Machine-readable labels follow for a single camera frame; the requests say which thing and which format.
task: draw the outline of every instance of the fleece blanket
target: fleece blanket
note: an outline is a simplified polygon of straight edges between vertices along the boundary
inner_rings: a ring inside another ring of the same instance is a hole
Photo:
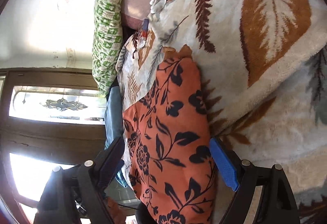
[[[118,59],[123,110],[144,97],[165,55],[200,68],[211,136],[241,159],[282,164],[303,223],[327,212],[327,6],[323,0],[168,0]],[[129,181],[129,151],[124,172]],[[251,223],[259,188],[247,216]],[[214,223],[233,193],[218,182]]]

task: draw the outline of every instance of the orange floral fabric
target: orange floral fabric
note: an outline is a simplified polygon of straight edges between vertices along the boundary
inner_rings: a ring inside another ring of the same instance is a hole
[[[123,113],[134,192],[159,224],[210,223],[215,164],[200,73],[190,58],[157,68],[148,94]]]

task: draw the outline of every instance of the silver screw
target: silver screw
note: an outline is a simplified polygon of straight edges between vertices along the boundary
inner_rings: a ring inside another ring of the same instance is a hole
[[[84,162],[85,167],[91,167],[93,165],[93,161],[92,160],[87,160],[86,162]]]
[[[54,172],[57,172],[57,171],[60,171],[60,169],[61,169],[60,166],[56,166],[56,167],[53,168],[53,171],[54,171]]]
[[[248,160],[242,160],[242,165],[247,167],[251,165],[251,162],[249,162]]]
[[[280,164],[275,164],[275,169],[276,169],[276,170],[282,170],[283,167],[282,167],[282,165],[280,165]]]

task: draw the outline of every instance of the wall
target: wall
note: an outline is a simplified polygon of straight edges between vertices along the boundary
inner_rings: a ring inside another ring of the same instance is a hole
[[[0,68],[92,67],[94,0],[9,0],[0,15]]]

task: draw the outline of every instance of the black cable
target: black cable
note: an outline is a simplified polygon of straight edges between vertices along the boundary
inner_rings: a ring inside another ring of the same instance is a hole
[[[137,210],[137,208],[135,208],[135,207],[130,207],[130,206],[124,206],[124,205],[121,205],[121,204],[118,204],[119,206],[122,206],[122,207],[127,207],[127,208],[130,208],[130,209],[135,209],[135,210]]]

